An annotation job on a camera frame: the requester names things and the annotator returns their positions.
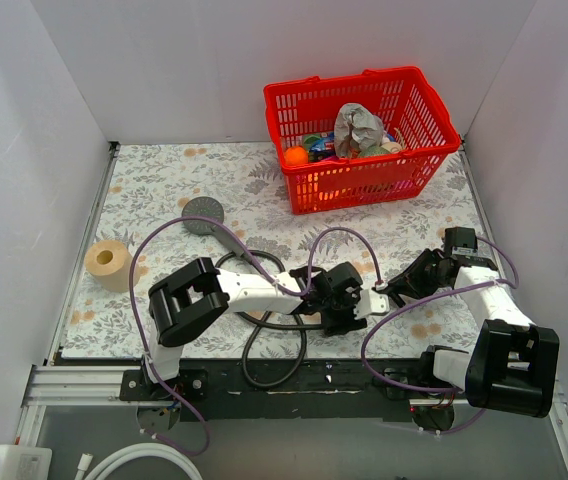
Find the grey shower head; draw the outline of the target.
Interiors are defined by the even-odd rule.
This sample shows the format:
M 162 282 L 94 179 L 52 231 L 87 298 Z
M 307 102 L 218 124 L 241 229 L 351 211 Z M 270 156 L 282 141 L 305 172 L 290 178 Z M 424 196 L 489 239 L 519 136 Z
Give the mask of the grey shower head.
M 188 201 L 182 209 L 185 229 L 198 236 L 213 236 L 221 245 L 238 258 L 251 262 L 240 245 L 223 227 L 225 213 L 222 204 L 208 196 L 196 197 Z

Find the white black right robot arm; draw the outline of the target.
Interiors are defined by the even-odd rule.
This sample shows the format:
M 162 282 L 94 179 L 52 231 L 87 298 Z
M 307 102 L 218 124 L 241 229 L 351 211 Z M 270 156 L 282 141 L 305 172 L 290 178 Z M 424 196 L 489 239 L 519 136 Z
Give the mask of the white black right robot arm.
M 560 340 L 536 325 L 514 303 L 493 260 L 478 250 L 474 229 L 448 228 L 440 249 L 426 249 L 383 294 L 398 307 L 450 288 L 479 326 L 469 352 L 429 347 L 420 357 L 418 389 L 439 397 L 450 387 L 484 409 L 543 418 L 554 394 Z

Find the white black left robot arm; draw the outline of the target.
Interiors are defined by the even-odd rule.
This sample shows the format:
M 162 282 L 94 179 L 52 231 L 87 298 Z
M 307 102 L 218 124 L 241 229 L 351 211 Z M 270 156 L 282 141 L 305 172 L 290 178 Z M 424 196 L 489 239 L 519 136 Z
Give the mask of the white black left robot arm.
M 374 292 L 362 284 L 348 262 L 330 270 L 312 266 L 284 271 L 268 280 L 218 268 L 208 257 L 197 258 L 148 292 L 155 340 L 145 361 L 142 387 L 154 399 L 169 398 L 176 390 L 183 347 L 225 313 L 318 313 L 327 336 L 363 329 L 378 303 Z

